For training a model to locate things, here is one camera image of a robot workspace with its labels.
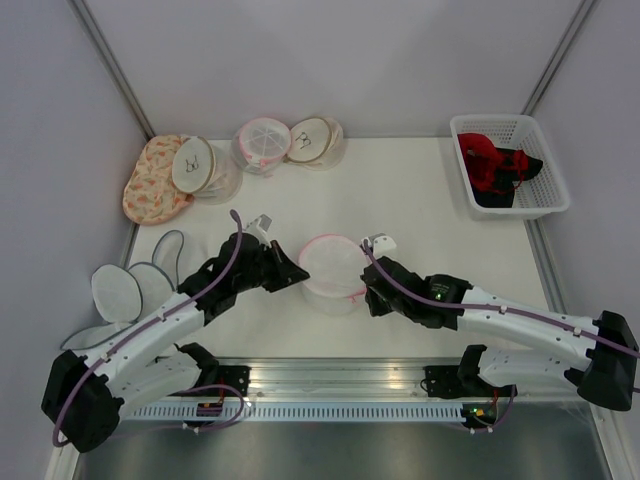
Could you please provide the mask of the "white pink trim bag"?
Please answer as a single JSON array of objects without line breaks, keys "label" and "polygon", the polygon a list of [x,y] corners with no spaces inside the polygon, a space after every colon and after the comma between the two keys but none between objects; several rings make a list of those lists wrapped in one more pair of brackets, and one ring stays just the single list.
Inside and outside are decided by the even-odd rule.
[{"label": "white pink trim bag", "polygon": [[363,304],[366,287],[360,276],[369,262],[349,238],[324,234],[311,239],[298,265],[310,275],[302,283],[302,295],[319,312],[345,316]]}]

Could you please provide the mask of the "white mesh bag blue zipper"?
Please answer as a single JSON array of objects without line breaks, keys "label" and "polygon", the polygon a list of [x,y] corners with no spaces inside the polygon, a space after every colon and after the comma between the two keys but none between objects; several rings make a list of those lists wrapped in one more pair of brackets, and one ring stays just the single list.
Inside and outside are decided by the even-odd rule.
[{"label": "white mesh bag blue zipper", "polygon": [[184,246],[183,232],[170,230],[158,240],[149,261],[126,269],[112,264],[99,267],[91,277],[91,292],[103,323],[70,335],[60,349],[93,348],[157,310],[178,286]]}]

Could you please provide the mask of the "red bra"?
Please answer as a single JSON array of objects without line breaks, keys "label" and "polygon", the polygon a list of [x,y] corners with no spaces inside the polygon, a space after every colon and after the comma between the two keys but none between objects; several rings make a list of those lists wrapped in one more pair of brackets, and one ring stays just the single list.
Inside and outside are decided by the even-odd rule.
[{"label": "red bra", "polygon": [[457,135],[471,185],[483,193],[504,195],[525,181],[529,160],[523,150],[503,152],[478,133]]}]

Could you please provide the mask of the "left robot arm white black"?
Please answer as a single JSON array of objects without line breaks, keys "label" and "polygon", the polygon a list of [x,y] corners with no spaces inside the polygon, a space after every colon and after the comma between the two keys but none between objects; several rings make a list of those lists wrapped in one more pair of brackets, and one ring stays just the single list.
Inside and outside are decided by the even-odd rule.
[{"label": "left robot arm white black", "polygon": [[218,387],[217,359],[180,340],[233,308],[246,291],[274,293],[309,277],[277,241],[233,233],[147,317],[53,360],[41,402],[53,424],[53,445],[90,452],[147,404],[182,392],[209,395]]}]

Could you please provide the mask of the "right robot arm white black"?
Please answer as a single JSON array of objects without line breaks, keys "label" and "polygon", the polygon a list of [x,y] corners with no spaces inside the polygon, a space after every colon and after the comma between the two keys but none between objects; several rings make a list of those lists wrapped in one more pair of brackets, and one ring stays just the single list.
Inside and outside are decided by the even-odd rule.
[{"label": "right robot arm white black", "polygon": [[639,345],[620,314],[605,310],[593,319],[530,308],[450,275],[420,277],[388,257],[373,260],[361,279],[373,317],[397,313],[427,329],[469,331],[524,346],[518,354],[468,347],[456,381],[469,395],[531,378],[571,385],[602,408],[632,407]]}]

